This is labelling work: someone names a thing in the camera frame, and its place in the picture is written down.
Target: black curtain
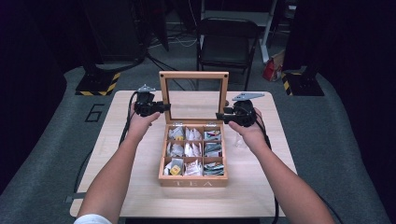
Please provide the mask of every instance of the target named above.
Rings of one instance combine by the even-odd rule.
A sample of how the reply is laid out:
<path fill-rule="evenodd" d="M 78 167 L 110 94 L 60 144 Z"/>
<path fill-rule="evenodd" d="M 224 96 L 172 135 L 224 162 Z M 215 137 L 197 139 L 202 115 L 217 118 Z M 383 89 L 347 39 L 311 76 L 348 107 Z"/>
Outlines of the black curtain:
<path fill-rule="evenodd" d="M 303 0 L 297 7 L 285 69 L 309 66 L 338 1 Z M 321 55 L 319 72 L 337 90 L 361 157 L 389 218 L 396 223 L 396 3 L 347 1 L 339 34 Z"/>
<path fill-rule="evenodd" d="M 77 22 L 70 22 L 69 17 Z M 81 66 L 68 38 L 69 25 L 83 31 L 84 45 L 100 63 L 88 20 L 77 0 L 0 3 L 0 192 L 28 157 L 62 101 L 64 73 Z"/>

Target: chair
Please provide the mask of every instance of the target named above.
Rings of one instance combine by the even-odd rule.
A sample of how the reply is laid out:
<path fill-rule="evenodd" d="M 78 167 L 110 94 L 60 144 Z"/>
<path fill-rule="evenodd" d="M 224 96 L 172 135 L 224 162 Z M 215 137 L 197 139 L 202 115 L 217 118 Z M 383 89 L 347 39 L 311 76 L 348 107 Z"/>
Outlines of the chair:
<path fill-rule="evenodd" d="M 206 18 L 197 26 L 197 71 L 206 66 L 243 69 L 248 80 L 260 29 L 253 21 Z"/>

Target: wooden table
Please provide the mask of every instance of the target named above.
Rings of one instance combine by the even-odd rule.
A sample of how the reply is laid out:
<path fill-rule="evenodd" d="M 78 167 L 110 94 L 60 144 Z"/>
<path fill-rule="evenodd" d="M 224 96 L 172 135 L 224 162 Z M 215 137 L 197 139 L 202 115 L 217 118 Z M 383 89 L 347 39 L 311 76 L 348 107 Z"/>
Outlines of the wooden table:
<path fill-rule="evenodd" d="M 162 94 L 155 91 L 154 101 Z M 227 100 L 239 91 L 228 91 Z M 118 148 L 133 91 L 118 91 L 108 110 L 78 192 L 86 192 L 100 169 Z M 274 99 L 269 92 L 252 99 L 262 112 L 275 154 L 296 172 Z M 129 190 L 121 217 L 273 217 L 274 194 L 255 156 L 248 148 L 234 146 L 236 133 L 224 125 L 229 183 L 226 188 L 162 188 L 158 180 L 164 137 L 164 115 L 153 122 L 136 152 Z M 82 199 L 75 199 L 70 214 L 75 217 Z"/>

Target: forearm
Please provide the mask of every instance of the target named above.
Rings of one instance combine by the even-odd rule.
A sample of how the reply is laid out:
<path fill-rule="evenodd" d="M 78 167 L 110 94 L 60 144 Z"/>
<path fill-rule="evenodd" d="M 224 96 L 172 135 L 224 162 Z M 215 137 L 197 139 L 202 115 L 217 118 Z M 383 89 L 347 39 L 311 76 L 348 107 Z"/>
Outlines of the forearm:
<path fill-rule="evenodd" d="M 128 190 L 137 143 L 126 138 L 92 181 L 78 217 L 98 214 L 116 223 Z"/>
<path fill-rule="evenodd" d="M 333 223 L 318 195 L 267 146 L 255 150 L 286 217 L 292 223 Z"/>

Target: yellow and black hazard tape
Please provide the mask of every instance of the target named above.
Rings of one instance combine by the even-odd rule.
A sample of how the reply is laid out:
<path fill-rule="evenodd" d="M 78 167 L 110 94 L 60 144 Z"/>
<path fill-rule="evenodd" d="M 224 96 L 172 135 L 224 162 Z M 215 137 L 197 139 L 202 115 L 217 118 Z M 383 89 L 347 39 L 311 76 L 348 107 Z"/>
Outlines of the yellow and black hazard tape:
<path fill-rule="evenodd" d="M 293 92 L 291 91 L 290 84 L 288 82 L 288 79 L 286 77 L 285 73 L 282 73 L 282 81 L 283 81 L 283 87 L 285 87 L 285 91 L 287 95 L 293 95 Z"/>
<path fill-rule="evenodd" d="M 120 78 L 120 73 L 117 73 L 114 75 L 113 79 L 111 80 L 110 85 L 108 86 L 106 91 L 76 91 L 76 95 L 86 95 L 86 96 L 91 96 L 91 95 L 110 95 L 111 92 L 114 91 L 114 88 L 116 88 L 117 81 Z"/>

